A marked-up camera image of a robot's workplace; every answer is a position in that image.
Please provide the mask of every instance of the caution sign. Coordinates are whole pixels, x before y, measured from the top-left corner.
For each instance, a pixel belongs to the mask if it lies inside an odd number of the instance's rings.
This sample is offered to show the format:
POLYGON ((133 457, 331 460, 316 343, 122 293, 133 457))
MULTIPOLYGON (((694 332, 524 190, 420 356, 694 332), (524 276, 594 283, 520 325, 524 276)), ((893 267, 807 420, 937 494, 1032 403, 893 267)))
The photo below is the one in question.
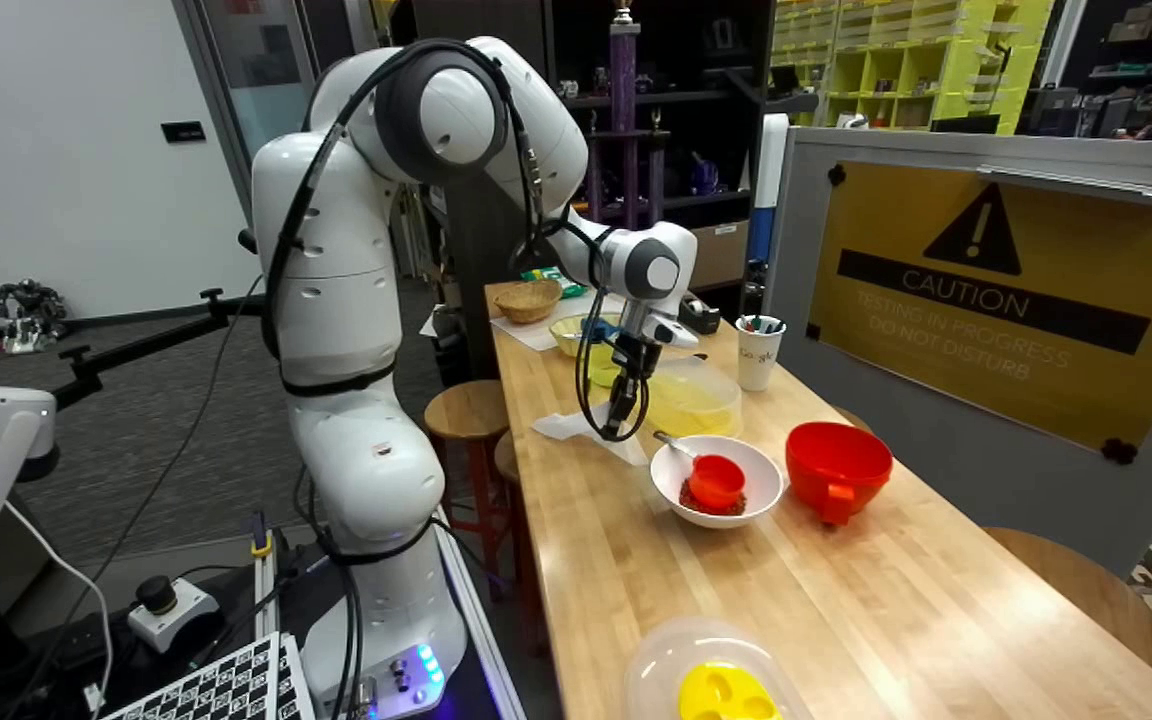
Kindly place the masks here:
POLYGON ((1152 208, 970 171, 837 176, 810 337, 1130 460, 1152 427, 1152 208))

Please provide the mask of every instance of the cardboard box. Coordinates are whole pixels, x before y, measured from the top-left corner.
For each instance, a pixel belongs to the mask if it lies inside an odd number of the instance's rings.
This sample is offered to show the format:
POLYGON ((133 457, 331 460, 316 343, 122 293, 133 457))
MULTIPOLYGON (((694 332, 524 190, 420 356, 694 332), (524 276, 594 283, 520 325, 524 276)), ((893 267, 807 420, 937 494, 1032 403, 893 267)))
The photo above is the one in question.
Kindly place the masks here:
POLYGON ((746 220, 709 225, 709 228, 692 228, 692 234, 694 234, 692 288, 741 283, 744 280, 746 220))

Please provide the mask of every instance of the gray panel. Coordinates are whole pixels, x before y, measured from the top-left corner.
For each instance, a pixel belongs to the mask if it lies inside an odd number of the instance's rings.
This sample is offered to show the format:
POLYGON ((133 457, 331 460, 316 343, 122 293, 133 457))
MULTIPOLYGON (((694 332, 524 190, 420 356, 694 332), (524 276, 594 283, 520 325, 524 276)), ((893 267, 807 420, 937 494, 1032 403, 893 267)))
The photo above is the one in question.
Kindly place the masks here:
POLYGON ((827 220, 827 169, 838 162, 913 169, 1029 169, 1152 184, 1152 144, 1109 141, 990 141, 896 133, 792 133, 781 194, 781 244, 769 309, 797 337, 781 366, 822 400, 864 417, 907 470, 978 525, 1017 525, 1064 541, 1109 568, 1129 568, 1152 541, 1152 437, 1135 465, 1114 470, 1088 448, 1018 427, 938 392, 905 383, 853 356, 802 339, 827 220))

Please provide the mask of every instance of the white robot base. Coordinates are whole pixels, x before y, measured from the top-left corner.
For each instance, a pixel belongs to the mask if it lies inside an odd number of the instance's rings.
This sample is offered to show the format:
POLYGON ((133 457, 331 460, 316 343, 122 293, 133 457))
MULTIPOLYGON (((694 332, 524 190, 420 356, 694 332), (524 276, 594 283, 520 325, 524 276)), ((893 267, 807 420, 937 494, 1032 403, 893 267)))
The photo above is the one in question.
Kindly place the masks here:
MULTIPOLYGON (((404 558, 352 568, 365 605, 360 701, 373 716, 416 716, 443 701, 464 661, 464 619, 443 581, 436 534, 404 558)), ((322 716, 331 711, 343 664, 349 610, 336 602, 304 642, 304 682, 322 716)))

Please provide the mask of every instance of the floor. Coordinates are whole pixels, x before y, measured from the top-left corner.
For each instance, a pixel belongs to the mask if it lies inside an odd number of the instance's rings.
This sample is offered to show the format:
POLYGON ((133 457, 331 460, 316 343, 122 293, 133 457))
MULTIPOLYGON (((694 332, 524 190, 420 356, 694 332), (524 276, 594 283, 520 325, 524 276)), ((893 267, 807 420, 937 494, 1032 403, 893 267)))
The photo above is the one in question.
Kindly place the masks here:
MULTIPOLYGON (((423 315, 427 297, 404 288, 406 343, 397 366, 397 392, 406 417, 420 417, 438 387, 436 350, 416 337, 423 315)), ((178 320, 92 325, 68 343, 98 354, 175 329, 178 320)), ((57 354, 0 356, 0 383, 61 387, 68 383, 68 368, 57 354)), ((17 499, 87 572, 116 547, 104 572, 110 605, 127 605, 133 588, 153 572, 245 563, 245 535, 256 515, 304 535, 290 512, 301 460, 256 320, 237 320, 231 332, 213 332, 106 373, 104 392, 61 413, 61 452, 61 470, 38 486, 25 486, 17 499)), ((61 610, 70 605, 70 588, 57 584, 17 615, 17 627, 38 633, 62 615, 61 610)), ((526 637, 536 625, 526 627, 506 602, 487 605, 487 612, 526 716, 560 716, 550 664, 545 646, 526 637)))

